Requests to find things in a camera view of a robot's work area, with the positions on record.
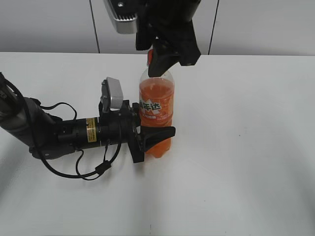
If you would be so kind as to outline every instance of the plastic bottle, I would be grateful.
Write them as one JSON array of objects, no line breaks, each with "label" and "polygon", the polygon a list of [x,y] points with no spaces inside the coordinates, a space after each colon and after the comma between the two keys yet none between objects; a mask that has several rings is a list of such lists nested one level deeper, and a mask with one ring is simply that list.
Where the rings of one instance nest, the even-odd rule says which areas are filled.
[{"label": "plastic bottle", "polygon": [[[153,51],[148,53],[148,65],[152,61]],[[148,127],[166,127],[172,125],[174,103],[174,79],[169,71],[161,77],[150,78],[148,69],[140,79],[140,117],[141,125]],[[148,150],[155,158],[162,157],[171,147],[171,139],[162,141]]]}]

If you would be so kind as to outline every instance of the yellow label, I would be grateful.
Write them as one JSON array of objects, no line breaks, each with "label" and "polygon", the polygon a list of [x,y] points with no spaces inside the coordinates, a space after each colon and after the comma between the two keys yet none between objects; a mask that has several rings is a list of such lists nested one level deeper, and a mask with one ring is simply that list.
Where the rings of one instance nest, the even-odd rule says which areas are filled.
[{"label": "yellow label", "polygon": [[95,118],[87,119],[87,135],[89,143],[94,143],[97,141]]}]

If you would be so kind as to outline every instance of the bottle cap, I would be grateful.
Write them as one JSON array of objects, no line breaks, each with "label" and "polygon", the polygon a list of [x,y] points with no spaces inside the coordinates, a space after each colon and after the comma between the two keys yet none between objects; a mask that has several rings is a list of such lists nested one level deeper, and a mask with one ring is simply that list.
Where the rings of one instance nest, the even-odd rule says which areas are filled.
[{"label": "bottle cap", "polygon": [[148,61],[147,61],[147,66],[149,66],[151,64],[153,60],[153,49],[151,49],[149,52],[148,52]]}]

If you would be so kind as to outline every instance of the cable connector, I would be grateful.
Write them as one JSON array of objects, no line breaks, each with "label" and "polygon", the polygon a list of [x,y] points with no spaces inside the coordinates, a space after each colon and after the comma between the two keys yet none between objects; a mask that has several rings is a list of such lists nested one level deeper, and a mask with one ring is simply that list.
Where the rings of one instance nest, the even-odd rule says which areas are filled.
[{"label": "cable connector", "polygon": [[112,167],[112,165],[111,165],[111,163],[109,161],[104,161],[102,164],[100,164],[99,166],[97,166],[95,168],[95,171],[99,175],[102,175],[102,174],[104,174],[105,171],[107,171],[111,167]]}]

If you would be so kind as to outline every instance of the white tabletop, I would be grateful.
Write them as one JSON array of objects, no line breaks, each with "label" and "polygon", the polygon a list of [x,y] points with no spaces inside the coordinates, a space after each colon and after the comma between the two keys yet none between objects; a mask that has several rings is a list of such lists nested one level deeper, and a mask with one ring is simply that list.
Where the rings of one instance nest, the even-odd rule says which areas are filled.
[{"label": "white tabletop", "polygon": [[[24,96],[68,102],[78,118],[97,116],[107,76],[137,101],[145,66],[144,55],[0,53],[0,71]],[[53,175],[1,129],[0,235],[314,236],[315,58],[202,56],[171,73],[171,151],[134,165],[123,145],[94,182]],[[103,152],[86,151],[81,170]],[[74,174],[77,157],[50,163]]]}]

